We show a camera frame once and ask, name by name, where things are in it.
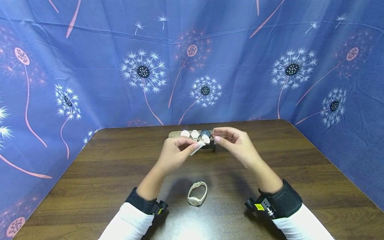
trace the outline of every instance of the tabletop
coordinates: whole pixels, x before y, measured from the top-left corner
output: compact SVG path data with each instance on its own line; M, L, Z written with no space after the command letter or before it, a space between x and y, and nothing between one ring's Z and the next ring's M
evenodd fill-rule
M384 239L384 213L284 120L100 130L15 239L98 239L155 164L171 131L219 126L248 132L264 161L335 239ZM187 202L188 191L201 180L208 194L194 207ZM268 218L247 211L244 203L251 196L258 196L255 180L229 152L220 146L198 152L165 179L158 200L168 203L168 210L143 239L284 239Z

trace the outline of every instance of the wooden watch holder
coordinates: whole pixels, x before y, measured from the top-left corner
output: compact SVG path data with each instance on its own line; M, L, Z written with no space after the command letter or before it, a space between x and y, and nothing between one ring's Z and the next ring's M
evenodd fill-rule
M215 144L215 140L213 139L212 137L212 134L213 134L213 131L212 130L209 130L209 132L211 133L211 137L210 137L210 142L209 144L203 146L202 148L200 148L197 152L214 152L216 150L216 144ZM173 131L173 132L170 132L168 134L168 137L179 137L180 136L180 133L181 131Z

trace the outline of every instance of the yellow label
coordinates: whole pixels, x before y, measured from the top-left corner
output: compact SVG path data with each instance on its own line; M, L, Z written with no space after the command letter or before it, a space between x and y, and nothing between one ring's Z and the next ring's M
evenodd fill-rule
M265 211L265 209L263 208L263 206L261 204L255 204L255 207L257 208L257 210L259 211Z

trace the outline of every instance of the black wrist strap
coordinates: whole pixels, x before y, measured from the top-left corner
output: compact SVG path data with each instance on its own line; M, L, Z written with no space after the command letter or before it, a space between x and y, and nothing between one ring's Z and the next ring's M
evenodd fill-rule
M285 179L283 179L283 188L277 193L265 193L260 189L259 192L260 197L256 201L249 198L245 206L253 212L267 211L272 219L292 216L303 203L300 195Z
M128 196L125 202L132 204L135 208L139 209L145 214L156 216L161 214L168 207L168 204L163 201L158 203L156 201L157 199L151 201L145 200L136 193L136 189L137 187L133 188L131 194Z

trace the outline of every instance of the blue curtain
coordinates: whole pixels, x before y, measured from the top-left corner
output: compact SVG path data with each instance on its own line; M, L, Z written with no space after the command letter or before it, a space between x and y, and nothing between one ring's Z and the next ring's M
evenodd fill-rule
M379 0L3 0L0 239L102 128L285 119L384 209Z

